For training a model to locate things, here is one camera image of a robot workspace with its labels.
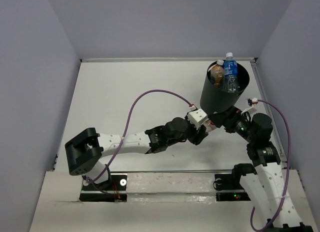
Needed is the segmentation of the orange juice bottle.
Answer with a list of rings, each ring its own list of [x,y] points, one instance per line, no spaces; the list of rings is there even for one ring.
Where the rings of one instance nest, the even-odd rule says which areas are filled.
[[[210,70],[210,82],[216,88],[222,88],[225,77],[225,70],[223,68],[224,61],[219,59],[216,64],[212,66]]]

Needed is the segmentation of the clear bottle blue label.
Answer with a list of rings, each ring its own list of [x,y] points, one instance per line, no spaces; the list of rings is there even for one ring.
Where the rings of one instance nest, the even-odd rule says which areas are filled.
[[[225,55],[224,68],[224,90],[229,93],[238,91],[238,64],[234,60],[233,53]]]

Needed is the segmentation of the small bottle red cap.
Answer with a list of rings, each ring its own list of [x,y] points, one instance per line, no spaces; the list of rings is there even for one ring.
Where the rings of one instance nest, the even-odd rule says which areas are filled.
[[[205,126],[206,128],[206,132],[209,133],[213,130],[215,130],[217,127],[214,125],[214,123],[209,119],[209,118],[206,118],[203,122],[202,122],[202,125]]]

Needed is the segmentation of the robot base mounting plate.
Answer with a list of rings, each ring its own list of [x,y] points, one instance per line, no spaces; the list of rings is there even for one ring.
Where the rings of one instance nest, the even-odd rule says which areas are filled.
[[[83,183],[82,202],[214,203],[249,201],[230,171],[118,172],[100,186]]]

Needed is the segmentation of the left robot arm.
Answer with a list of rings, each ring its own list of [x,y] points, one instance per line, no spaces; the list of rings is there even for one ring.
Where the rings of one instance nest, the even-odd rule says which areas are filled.
[[[68,172],[71,176],[85,176],[87,183],[104,190],[110,186],[111,175],[100,158],[124,153],[155,154],[186,141],[199,145],[210,130],[211,122],[201,109],[126,136],[101,134],[95,128],[87,128],[64,146]]]

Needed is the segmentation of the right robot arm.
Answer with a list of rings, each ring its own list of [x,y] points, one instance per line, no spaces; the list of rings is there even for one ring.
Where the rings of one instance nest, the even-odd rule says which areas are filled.
[[[260,231],[313,231],[311,226],[303,223],[288,192],[290,173],[283,173],[279,153],[271,142],[271,118],[256,113],[248,119],[234,106],[208,118],[216,127],[224,127],[228,133],[237,133],[248,142],[246,150],[251,163],[235,165],[230,182],[248,194],[253,203],[252,212],[258,213],[264,224]]]

